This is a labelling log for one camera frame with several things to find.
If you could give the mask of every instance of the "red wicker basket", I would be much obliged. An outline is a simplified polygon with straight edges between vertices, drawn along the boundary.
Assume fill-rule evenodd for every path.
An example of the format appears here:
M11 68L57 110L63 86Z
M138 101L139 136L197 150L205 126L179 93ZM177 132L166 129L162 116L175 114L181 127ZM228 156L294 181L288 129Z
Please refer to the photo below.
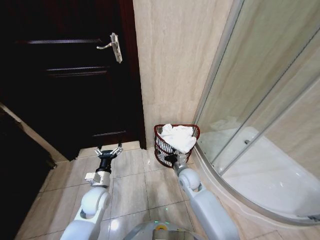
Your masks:
M179 125L186 126L186 127L192 127L193 128L192 136L196 137L197 140L200 136L200 129L197 125L194 125L194 124L171 124L171 125L173 127L177 127ZM171 162L166 161L166 160L158 157L158 154L163 154L163 155L167 156L175 151L175 149L172 146L170 146L168 143L166 143L166 141L163 140L158 134L158 133L162 133L163 126L164 126L164 124L159 124L159 125L154 126L154 155L155 155L155 158L159 161L159 163L161 163L162 165L164 165L168 168L172 168ZM194 148L191 148L190 151L188 153L186 153L186 161L187 162L189 160L189 157L190 157L193 149Z

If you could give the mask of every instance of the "silver door handle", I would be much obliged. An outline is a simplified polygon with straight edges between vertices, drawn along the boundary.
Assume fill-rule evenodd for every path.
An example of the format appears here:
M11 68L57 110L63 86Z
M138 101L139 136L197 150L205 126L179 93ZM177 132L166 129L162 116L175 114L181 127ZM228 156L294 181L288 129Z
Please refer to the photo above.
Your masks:
M107 44L105 46L96 46L96 48L99 50L103 50L103 49L112 47L116 61L118 63L121 63L122 62L122 55L121 55L118 35L113 32L110 35L110 39L111 39L111 42L109 44Z

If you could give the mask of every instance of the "tile floor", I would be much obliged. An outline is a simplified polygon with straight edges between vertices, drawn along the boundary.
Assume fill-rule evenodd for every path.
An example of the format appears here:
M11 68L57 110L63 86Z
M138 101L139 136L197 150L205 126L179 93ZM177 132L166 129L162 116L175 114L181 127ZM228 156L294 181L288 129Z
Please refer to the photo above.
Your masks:
M85 174L94 172L99 162L90 150L82 151L72 162L60 162L49 173L16 239L60 239L90 189ZM188 166L197 169L192 159ZM174 171L157 162L153 148L124 151L112 161L111 169L112 199L101 222L99 240L121 240L136 225L150 220L172 222L206 236ZM320 227L293 231L263 227L222 205L236 223L241 240L320 239Z

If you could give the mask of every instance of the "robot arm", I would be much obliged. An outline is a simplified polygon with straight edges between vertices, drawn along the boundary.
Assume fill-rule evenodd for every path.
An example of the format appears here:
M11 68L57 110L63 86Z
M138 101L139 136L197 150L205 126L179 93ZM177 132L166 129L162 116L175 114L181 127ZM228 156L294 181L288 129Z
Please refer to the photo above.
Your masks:
M240 240L238 230L217 198L201 183L199 175L185 164L186 156L168 156L187 194L190 205L210 240Z
M101 159L95 172L87 173L85 180L90 182L91 189L83 196L81 207L74 220L65 229L61 240L97 240L100 224L111 196L109 194L111 161L122 152L121 143L113 151L96 150Z

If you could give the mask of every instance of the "glass shower door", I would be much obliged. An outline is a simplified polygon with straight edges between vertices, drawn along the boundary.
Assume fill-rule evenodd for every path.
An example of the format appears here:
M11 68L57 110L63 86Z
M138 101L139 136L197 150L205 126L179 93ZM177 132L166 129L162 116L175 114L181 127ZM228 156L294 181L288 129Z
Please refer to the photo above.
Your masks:
M319 23L316 0L245 0L197 121L224 181L296 222L320 213Z

